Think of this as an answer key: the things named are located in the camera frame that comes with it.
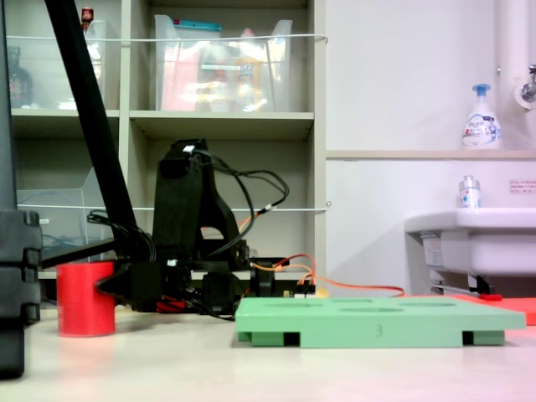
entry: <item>label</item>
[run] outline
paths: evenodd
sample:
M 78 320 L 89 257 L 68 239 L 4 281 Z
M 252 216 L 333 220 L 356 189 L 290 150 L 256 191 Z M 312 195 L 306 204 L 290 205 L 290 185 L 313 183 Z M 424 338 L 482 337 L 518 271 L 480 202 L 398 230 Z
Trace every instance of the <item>label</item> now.
M 230 70 L 240 71 L 239 65 L 217 65 L 217 64 L 201 64 L 203 70 Z
M 501 138 L 501 126 L 495 117 L 474 114 L 466 124 L 461 142 L 467 147 L 472 147 L 490 144 Z
M 478 188 L 465 188 L 460 191 L 461 208 L 480 208 L 480 190 Z
M 510 194 L 536 194 L 536 180 L 510 180 Z
M 430 237 L 422 240 L 425 247 L 425 261 L 427 265 L 443 266 L 443 251 L 441 240 L 438 237 Z

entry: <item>faucet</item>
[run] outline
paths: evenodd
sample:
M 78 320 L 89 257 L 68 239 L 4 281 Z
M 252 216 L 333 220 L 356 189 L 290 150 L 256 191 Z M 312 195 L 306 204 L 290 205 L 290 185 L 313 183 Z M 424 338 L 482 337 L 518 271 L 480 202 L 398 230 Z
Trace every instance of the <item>faucet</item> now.
M 523 85 L 521 97 L 526 102 L 534 102 L 536 101 L 536 64 L 531 64 L 528 72 L 532 75 L 533 82 Z

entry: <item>glass bottle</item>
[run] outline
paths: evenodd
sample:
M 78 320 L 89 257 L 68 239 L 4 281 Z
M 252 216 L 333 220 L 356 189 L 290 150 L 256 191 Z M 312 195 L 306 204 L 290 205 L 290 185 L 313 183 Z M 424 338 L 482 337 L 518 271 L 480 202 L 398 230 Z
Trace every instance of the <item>glass bottle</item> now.
M 32 105 L 33 86 L 28 71 L 20 67 L 20 47 L 8 46 L 9 98 L 12 108 Z

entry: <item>blue pump cap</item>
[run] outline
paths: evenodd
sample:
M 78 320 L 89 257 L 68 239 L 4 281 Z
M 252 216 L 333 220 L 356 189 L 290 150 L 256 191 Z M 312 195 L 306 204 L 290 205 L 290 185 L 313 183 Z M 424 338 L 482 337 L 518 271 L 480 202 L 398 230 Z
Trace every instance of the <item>blue pump cap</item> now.
M 486 91 L 490 90 L 492 87 L 488 84 L 478 84 L 472 87 L 472 90 L 474 90 L 477 93 L 477 96 L 486 96 Z

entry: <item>orange wire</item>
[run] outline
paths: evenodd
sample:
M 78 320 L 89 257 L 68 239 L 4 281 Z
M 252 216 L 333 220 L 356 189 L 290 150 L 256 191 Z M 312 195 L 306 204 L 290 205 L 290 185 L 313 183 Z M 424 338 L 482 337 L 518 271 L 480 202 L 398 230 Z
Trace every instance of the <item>orange wire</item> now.
M 259 213 L 255 212 L 255 219 L 259 216 Z M 251 217 L 248 216 L 246 219 L 239 220 L 237 224 L 242 223 L 242 225 L 238 228 L 238 232 L 240 233 L 243 228 L 251 221 Z
M 301 278 L 298 283 L 303 283 L 303 281 L 309 277 L 311 274 L 307 274 Z M 381 286 L 373 286 L 373 285 L 350 285 L 348 283 L 342 283 L 333 281 L 331 279 L 328 279 L 324 276 L 316 276 L 317 279 L 320 281 L 324 281 L 327 283 L 331 283 L 332 285 L 342 287 L 344 289 L 355 289 L 359 291 L 398 291 L 399 293 L 394 295 L 394 297 L 401 297 L 405 295 L 405 290 L 402 287 L 398 286 L 388 286 L 388 285 L 381 285 Z
M 261 265 L 258 265 L 256 264 L 255 262 L 252 262 L 251 263 L 255 268 L 259 268 L 260 270 L 262 271 L 275 271 L 275 272 L 282 272 L 288 268 L 303 268 L 305 269 L 306 271 L 308 271 L 309 273 L 307 274 L 308 276 L 309 275 L 312 275 L 312 269 L 309 268 L 307 265 L 303 265 L 303 264 L 290 264 L 290 265 L 285 265 L 285 266 L 272 266 L 271 268 L 270 267 L 267 267 L 267 266 L 261 266 Z
M 291 258 L 296 258 L 298 256 L 300 256 L 300 257 L 301 256 L 306 256 L 311 261 L 313 261 L 313 263 L 315 264 L 314 266 L 316 268 L 316 261 L 310 255 L 302 255 L 302 254 L 296 254 L 296 255 L 292 255 L 291 257 L 285 258 L 284 260 L 281 260 L 278 263 L 274 264 L 271 268 L 258 265 L 258 264 L 254 263 L 254 262 L 252 262 L 251 264 L 255 268 L 258 268 L 258 269 L 263 270 L 263 271 L 276 271 L 276 272 L 284 271 L 284 270 L 286 270 L 288 268 L 295 268 L 295 267 L 304 268 L 306 271 L 308 271 L 308 273 L 305 274 L 303 276 L 303 278 L 301 278 L 298 281 L 298 284 L 303 284 L 305 279 L 307 279 L 308 277 L 311 277 L 311 283 L 312 284 L 315 283 L 315 279 L 318 279 L 320 281 L 331 283 L 332 285 L 339 286 L 339 287 L 342 287 L 344 289 L 354 289 L 354 290 L 359 290 L 359 291 L 397 291 L 398 294 L 394 295 L 394 297 L 401 297 L 401 296 L 405 295 L 405 290 L 403 288 L 401 288 L 401 287 L 398 287 L 398 286 L 351 285 L 351 284 L 348 284 L 348 283 L 342 283 L 342 282 L 333 281 L 333 280 L 331 280 L 329 278 L 326 278 L 324 276 L 318 276 L 318 275 L 316 275 L 316 272 L 314 270 L 312 270 L 310 267 L 308 267 L 307 265 L 303 265 L 303 264 L 281 265 L 283 262 L 288 261 Z

